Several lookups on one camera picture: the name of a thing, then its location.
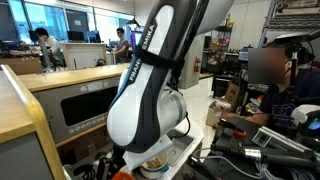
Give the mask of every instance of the microwave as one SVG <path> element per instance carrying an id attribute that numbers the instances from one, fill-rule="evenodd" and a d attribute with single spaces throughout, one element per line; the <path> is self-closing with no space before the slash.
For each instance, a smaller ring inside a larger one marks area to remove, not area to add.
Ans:
<path id="1" fill-rule="evenodd" d="M 55 143 L 106 122 L 119 81 L 114 77 L 35 92 Z"/>

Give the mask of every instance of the floor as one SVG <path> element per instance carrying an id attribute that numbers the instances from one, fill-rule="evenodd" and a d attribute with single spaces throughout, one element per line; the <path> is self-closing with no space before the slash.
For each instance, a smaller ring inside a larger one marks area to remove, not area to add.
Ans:
<path id="1" fill-rule="evenodd" d="M 203 131 L 203 148 L 210 147 L 215 132 L 212 127 L 206 125 L 208 107 L 214 101 L 211 85 L 212 78 L 206 78 L 191 88 L 180 90 L 186 100 L 190 121 L 196 122 Z M 208 152 L 202 152 L 201 156 L 207 154 Z"/>

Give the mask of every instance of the window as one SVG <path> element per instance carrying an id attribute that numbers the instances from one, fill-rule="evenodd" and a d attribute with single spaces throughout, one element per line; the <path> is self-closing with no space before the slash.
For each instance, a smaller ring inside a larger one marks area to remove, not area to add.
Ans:
<path id="1" fill-rule="evenodd" d="M 65 9 L 67 16 L 69 15 L 69 13 L 72 13 L 73 11 L 86 13 L 87 26 L 89 27 L 89 31 L 96 30 L 96 25 L 94 24 L 94 16 L 93 16 L 93 8 L 92 7 L 63 2 L 63 8 Z"/>
<path id="2" fill-rule="evenodd" d="M 8 3 L 10 4 L 11 12 L 16 24 L 16 29 L 18 30 L 18 33 L 19 33 L 20 40 L 28 44 L 31 43 L 30 36 L 29 36 L 29 25 L 27 22 L 27 18 L 24 14 L 21 1 L 8 0 Z"/>
<path id="3" fill-rule="evenodd" d="M 7 0 L 0 0 L 0 39 L 18 41 L 20 38 Z"/>
<path id="4" fill-rule="evenodd" d="M 58 41 L 67 40 L 67 27 L 62 8 L 26 3 L 32 28 L 43 27 Z"/>
<path id="5" fill-rule="evenodd" d="M 126 23 L 133 19 L 133 16 L 126 15 L 122 13 L 116 13 L 112 11 L 107 11 L 103 9 L 95 8 L 97 29 L 100 32 L 101 41 L 109 44 L 109 39 L 111 41 L 118 41 L 117 28 L 124 27 Z"/>

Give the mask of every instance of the cardboard box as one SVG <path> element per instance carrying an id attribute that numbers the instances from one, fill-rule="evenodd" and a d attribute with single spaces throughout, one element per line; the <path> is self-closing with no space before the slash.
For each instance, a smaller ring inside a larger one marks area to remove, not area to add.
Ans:
<path id="1" fill-rule="evenodd" d="M 237 108 L 242 105 L 244 96 L 246 93 L 246 88 L 240 88 L 234 83 L 230 83 L 227 93 L 224 98 L 220 98 L 220 100 L 226 101 L 231 104 L 230 112 L 235 113 Z"/>
<path id="2" fill-rule="evenodd" d="M 210 104 L 209 109 L 208 109 L 208 114 L 207 114 L 207 120 L 206 120 L 206 125 L 216 128 L 218 126 L 219 118 L 216 117 L 216 113 L 219 110 L 219 108 L 216 107 L 214 101 L 213 103 Z"/>

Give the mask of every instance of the person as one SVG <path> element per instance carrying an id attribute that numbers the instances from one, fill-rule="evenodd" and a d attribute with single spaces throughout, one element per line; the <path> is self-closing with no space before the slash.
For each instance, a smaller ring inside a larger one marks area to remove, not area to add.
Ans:
<path id="1" fill-rule="evenodd" d="M 43 40 L 46 45 L 50 47 L 49 50 L 55 59 L 59 59 L 59 57 L 56 55 L 58 52 L 60 52 L 59 42 L 53 36 L 49 36 L 49 33 L 45 28 L 37 28 L 35 31 L 39 39 Z"/>
<path id="2" fill-rule="evenodd" d="M 128 57 L 129 42 L 124 38 L 124 29 L 118 28 L 117 35 L 120 38 L 120 41 L 118 42 L 118 50 L 114 52 L 117 63 L 130 62 L 130 58 Z"/>
<path id="3" fill-rule="evenodd" d="M 285 80 L 282 84 L 270 85 L 265 92 L 264 98 L 260 104 L 259 110 L 249 117 L 238 116 L 233 113 L 223 112 L 221 118 L 227 121 L 233 118 L 244 118 L 245 120 L 256 124 L 267 126 L 270 129 L 283 134 L 289 138 L 294 138 L 297 134 L 297 127 L 293 124 L 291 114 L 293 110 L 301 104 L 292 104 L 289 95 L 290 75 L 291 75 L 291 59 L 293 47 L 291 44 L 276 44 L 271 42 L 266 48 L 284 48 L 285 58 L 283 60 L 271 61 L 281 66 L 285 64 Z M 302 48 L 298 53 L 298 64 L 302 64 L 309 58 L 314 58 L 306 48 Z M 319 69 L 299 69 L 297 66 L 294 84 L 294 95 L 298 98 L 316 98 L 320 97 L 320 71 Z"/>

